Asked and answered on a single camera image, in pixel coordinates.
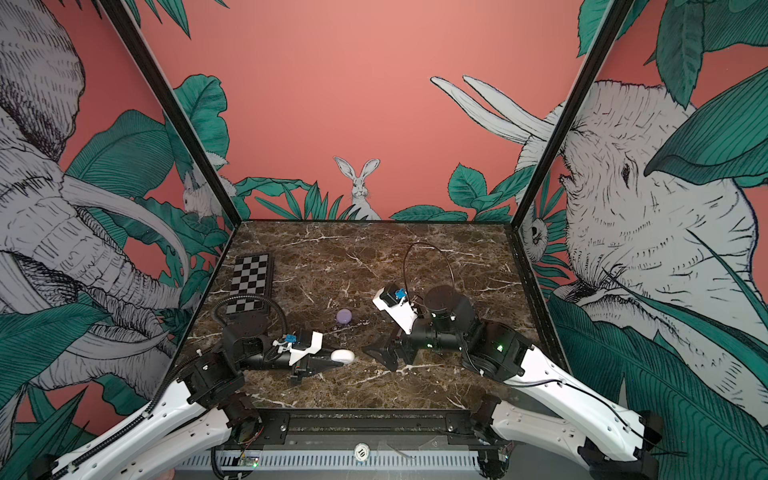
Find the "white round puck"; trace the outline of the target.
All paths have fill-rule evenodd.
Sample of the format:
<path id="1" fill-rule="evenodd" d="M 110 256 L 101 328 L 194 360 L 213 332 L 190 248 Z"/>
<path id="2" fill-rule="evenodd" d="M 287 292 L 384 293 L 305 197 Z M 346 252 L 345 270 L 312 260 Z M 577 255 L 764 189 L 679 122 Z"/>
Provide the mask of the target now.
<path id="1" fill-rule="evenodd" d="M 331 360 L 333 362 L 341 363 L 344 365 L 352 363 L 355 358 L 356 356 L 351 350 L 337 349 L 331 353 Z"/>

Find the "purple earbud charging case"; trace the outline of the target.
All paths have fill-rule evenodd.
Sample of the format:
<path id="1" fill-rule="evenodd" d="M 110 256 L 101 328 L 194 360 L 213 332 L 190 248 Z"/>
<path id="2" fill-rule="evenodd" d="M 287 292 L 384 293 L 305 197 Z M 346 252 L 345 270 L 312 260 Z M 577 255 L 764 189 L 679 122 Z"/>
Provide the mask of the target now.
<path id="1" fill-rule="evenodd" d="M 336 314 L 336 322 L 340 325 L 348 325 L 352 318 L 353 315 L 349 309 L 341 309 Z"/>

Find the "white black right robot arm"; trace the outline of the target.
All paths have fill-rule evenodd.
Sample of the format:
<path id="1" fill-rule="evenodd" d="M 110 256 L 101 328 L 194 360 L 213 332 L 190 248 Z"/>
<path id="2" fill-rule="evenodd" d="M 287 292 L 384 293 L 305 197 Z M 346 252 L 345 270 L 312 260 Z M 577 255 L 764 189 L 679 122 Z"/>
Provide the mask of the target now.
<path id="1" fill-rule="evenodd" d="M 486 395 L 471 417 L 479 439 L 538 447 L 585 468 L 594 479 L 658 478 L 652 450 L 662 439 L 659 415 L 606 399 L 512 327 L 480 318 L 454 287 L 434 287 L 416 305 L 405 289 L 390 283 L 372 302 L 396 326 L 363 350 L 388 370 L 413 364 L 422 350 L 456 351 L 464 368 L 521 390 L 550 411 L 532 412 Z"/>

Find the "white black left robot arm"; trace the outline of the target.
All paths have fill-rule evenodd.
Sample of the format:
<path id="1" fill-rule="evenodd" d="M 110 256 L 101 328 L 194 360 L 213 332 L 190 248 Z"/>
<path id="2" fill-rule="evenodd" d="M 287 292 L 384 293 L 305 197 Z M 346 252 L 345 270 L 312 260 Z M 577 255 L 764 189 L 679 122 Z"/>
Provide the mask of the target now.
<path id="1" fill-rule="evenodd" d="M 265 429 L 242 390 L 246 372 L 284 370 L 299 383 L 355 359 L 350 350 L 326 346 L 320 332 L 272 339 L 268 326 L 262 313 L 224 324 L 219 342 L 181 366 L 147 406 L 80 448 L 39 457 L 26 478 L 154 479 L 232 436 L 246 451 Z"/>

